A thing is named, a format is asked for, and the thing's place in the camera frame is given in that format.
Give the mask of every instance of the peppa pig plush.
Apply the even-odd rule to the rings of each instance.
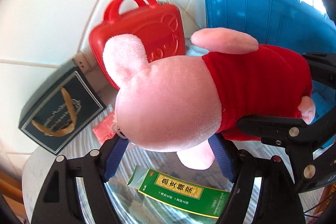
[[[120,91],[116,130],[143,149],[177,152],[181,162],[204,170],[214,161],[208,139],[258,140],[240,132],[247,115],[315,116],[312,80],[305,59],[285,48],[259,45],[248,34],[202,29],[191,41],[202,56],[172,56],[148,63],[134,35],[109,39],[103,52],[107,72]]]

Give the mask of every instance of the blue plastic crate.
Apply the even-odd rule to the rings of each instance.
[[[209,28],[226,27],[253,36],[261,44],[298,53],[336,52],[336,26],[300,0],[205,0]],[[316,117],[336,103],[335,90],[314,82]]]

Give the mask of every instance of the white wall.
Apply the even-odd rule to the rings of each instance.
[[[20,178],[37,145],[17,129],[21,108],[78,50],[110,0],[0,0],[0,168]],[[204,0],[169,0],[189,37],[206,27]],[[123,10],[134,7],[131,1]]]

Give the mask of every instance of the black mount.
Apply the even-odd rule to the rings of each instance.
[[[336,54],[310,53],[303,56],[309,63],[313,80],[336,89]],[[246,150],[238,150],[233,142],[218,134],[232,161],[235,177],[229,201],[216,223],[243,223],[254,179],[261,177],[252,223],[304,224],[298,194],[336,182],[336,144],[315,160],[312,155],[335,134],[335,117],[336,107],[309,126],[303,120],[294,118],[244,117],[239,120],[238,127],[245,134],[260,137],[264,144],[286,149],[294,182],[279,156],[275,155],[269,160],[255,158]],[[111,151],[119,140],[120,137],[116,135],[107,140],[100,150],[92,150],[82,158],[67,160],[64,156],[58,156],[42,186],[31,223],[84,224],[76,184],[76,177],[83,177],[95,223],[123,224],[103,185],[107,181],[106,169],[110,168],[107,163],[111,159]],[[322,216],[328,220],[331,215]]]

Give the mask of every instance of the black gift box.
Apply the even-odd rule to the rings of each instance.
[[[19,129],[57,155],[106,108],[74,60],[55,71],[23,107]]]

